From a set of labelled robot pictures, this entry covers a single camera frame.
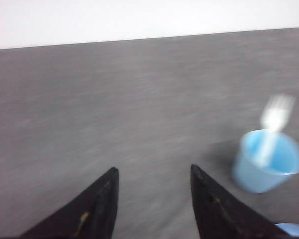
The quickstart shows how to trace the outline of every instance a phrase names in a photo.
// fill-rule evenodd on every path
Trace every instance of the cup rim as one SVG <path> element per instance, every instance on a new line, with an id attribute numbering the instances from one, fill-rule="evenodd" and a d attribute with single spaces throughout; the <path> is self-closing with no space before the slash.
<path id="1" fill-rule="evenodd" d="M 246 138 L 248 137 L 248 135 L 254 133 L 254 132 L 257 132 L 257 131 L 265 131 L 265 129 L 258 129 L 258 130 L 253 130 L 253 131 L 250 131 L 246 134 L 244 134 L 244 136 L 242 137 L 241 141 L 240 141 L 240 148 L 245 148 L 244 147 L 244 144 L 246 142 Z M 277 133 L 279 136 L 282 136 L 284 137 L 285 139 L 287 139 L 289 141 L 290 144 L 293 145 L 294 148 L 296 148 L 297 150 L 297 154 L 299 155 L 299 144 L 294 140 L 292 139 L 291 137 L 289 137 L 288 135 L 282 133 L 282 132 L 278 132 Z M 297 174 L 299 173 L 299 169 L 298 170 L 293 170 L 291 172 L 280 172 L 280 171 L 277 171 L 277 170 L 274 170 L 274 169 L 270 169 L 270 168 L 261 168 L 259 167 L 257 164 L 255 164 L 252 160 L 250 160 L 252 157 L 247 157 L 247 160 L 252 163 L 255 167 L 261 169 L 262 171 L 265 171 L 267 173 L 270 173 L 270 174 L 275 174 L 275 175 L 293 175 L 293 174 Z"/>

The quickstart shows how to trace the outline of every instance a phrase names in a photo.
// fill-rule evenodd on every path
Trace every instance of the gray floor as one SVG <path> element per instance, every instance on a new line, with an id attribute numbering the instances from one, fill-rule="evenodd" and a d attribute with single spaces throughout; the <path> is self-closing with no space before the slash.
<path id="1" fill-rule="evenodd" d="M 299 175 L 264 194 L 231 179 L 270 94 L 297 97 L 299 29 L 0 50 L 0 236 L 120 170 L 114 239 L 198 238 L 196 163 L 274 222 L 299 223 Z"/>

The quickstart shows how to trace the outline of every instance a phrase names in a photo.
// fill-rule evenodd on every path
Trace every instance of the blue plastic cup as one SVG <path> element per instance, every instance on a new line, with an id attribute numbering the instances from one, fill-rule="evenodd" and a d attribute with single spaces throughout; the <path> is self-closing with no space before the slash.
<path id="1" fill-rule="evenodd" d="M 283 133 L 277 135 L 269 166 L 254 163 L 263 136 L 264 130 L 243 136 L 233 170 L 236 182 L 252 193 L 266 192 L 299 173 L 299 145 Z"/>

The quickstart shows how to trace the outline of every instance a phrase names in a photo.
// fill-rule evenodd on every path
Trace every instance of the fork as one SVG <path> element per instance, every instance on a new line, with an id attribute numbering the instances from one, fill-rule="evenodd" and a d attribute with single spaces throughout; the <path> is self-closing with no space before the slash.
<path id="1" fill-rule="evenodd" d="M 259 167 L 269 166 L 277 135 L 286 126 L 294 102 L 295 98 L 293 96 L 284 94 L 270 97 L 260 119 L 264 129 L 264 138 L 254 158 Z"/>

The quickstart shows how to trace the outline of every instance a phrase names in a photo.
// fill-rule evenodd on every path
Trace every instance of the gray carpet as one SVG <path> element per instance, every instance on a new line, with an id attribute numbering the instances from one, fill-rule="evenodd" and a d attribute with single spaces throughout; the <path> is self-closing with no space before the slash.
<path id="1" fill-rule="evenodd" d="M 273 222 L 299 223 L 299 174 L 263 194 L 231 179 L 270 94 L 297 97 L 299 29 L 0 50 L 0 236 L 17 235 L 112 166 L 114 239 L 199 238 L 190 165 Z"/>

